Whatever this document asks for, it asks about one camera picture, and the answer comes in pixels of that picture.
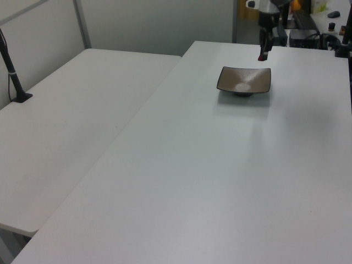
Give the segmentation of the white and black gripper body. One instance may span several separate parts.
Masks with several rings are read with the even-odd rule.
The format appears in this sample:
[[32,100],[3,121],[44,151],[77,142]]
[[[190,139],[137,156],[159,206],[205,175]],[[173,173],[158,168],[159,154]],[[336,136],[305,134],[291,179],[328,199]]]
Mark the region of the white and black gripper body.
[[264,29],[275,28],[279,23],[281,8],[288,4],[286,0],[253,0],[246,1],[247,8],[259,11],[258,25]]

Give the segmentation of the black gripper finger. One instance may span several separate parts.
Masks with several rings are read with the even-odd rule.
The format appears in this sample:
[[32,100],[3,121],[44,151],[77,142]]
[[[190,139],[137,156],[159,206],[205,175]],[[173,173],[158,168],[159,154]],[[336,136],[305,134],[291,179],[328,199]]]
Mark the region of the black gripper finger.
[[260,55],[258,57],[258,61],[265,61],[266,60],[266,30],[264,27],[260,28],[260,35],[259,35],[259,42],[260,42]]
[[266,61],[268,53],[272,50],[273,46],[273,32],[272,29],[265,28],[265,41],[263,46],[263,60]]

